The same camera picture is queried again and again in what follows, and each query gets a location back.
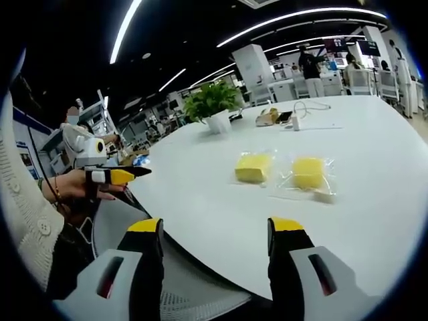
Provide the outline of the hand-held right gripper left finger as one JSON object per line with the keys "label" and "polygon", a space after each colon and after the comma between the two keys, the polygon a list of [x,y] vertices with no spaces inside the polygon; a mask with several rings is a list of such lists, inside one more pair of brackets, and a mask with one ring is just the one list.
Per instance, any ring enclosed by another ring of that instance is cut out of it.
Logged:
{"label": "hand-held right gripper left finger", "polygon": [[86,267],[76,288],[54,301],[66,320],[160,320],[163,220],[132,224],[117,249]]}

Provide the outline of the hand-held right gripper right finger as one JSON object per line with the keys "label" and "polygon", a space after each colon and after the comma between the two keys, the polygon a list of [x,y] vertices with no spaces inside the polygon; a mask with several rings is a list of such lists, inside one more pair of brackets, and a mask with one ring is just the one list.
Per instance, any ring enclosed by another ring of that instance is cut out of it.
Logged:
{"label": "hand-held right gripper right finger", "polygon": [[354,270],[315,246],[297,221],[270,217],[268,278],[275,320],[364,320],[380,298],[357,286]]}

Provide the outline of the person's left hand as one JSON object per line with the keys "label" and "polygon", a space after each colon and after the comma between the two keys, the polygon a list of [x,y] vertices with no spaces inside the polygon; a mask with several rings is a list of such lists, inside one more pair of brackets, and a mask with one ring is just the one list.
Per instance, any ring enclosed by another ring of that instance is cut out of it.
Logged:
{"label": "person's left hand", "polygon": [[[64,175],[59,175],[54,179],[54,183],[60,192],[60,196],[65,199],[86,196],[86,173],[83,170],[74,169]],[[123,192],[126,187],[127,183],[121,185],[103,184],[98,187],[96,197],[112,201],[116,197],[111,192]]]}

